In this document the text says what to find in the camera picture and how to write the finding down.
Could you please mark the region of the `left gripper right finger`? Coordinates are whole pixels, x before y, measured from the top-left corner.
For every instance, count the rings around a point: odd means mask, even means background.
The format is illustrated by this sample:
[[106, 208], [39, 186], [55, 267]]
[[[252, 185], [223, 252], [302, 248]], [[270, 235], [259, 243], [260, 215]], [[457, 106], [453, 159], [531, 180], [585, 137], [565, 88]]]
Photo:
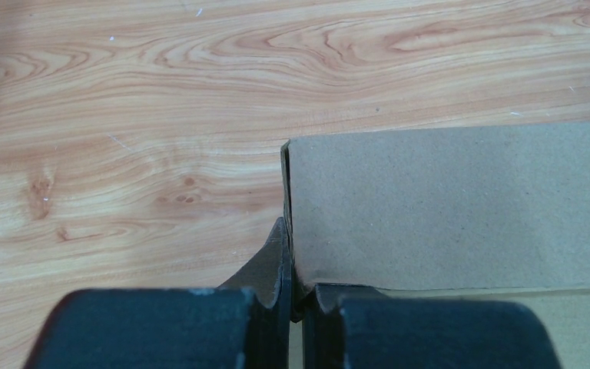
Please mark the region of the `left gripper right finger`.
[[462, 298], [392, 298], [317, 285], [302, 301], [306, 368], [559, 368], [526, 306]]

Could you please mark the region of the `brown cardboard box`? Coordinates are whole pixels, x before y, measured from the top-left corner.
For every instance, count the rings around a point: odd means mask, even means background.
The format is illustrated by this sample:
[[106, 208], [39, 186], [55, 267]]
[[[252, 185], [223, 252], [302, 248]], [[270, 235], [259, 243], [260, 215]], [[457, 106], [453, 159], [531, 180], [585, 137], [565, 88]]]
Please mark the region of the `brown cardboard box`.
[[590, 368], [590, 122], [307, 136], [281, 161], [297, 300], [520, 302]]

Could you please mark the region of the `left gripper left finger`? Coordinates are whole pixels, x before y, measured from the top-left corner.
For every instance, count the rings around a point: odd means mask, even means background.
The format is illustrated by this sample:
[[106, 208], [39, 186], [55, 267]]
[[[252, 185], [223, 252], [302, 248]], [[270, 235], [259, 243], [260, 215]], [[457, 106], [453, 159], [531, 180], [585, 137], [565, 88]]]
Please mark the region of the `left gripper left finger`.
[[287, 226], [216, 288], [92, 288], [53, 308], [26, 368], [285, 368]]

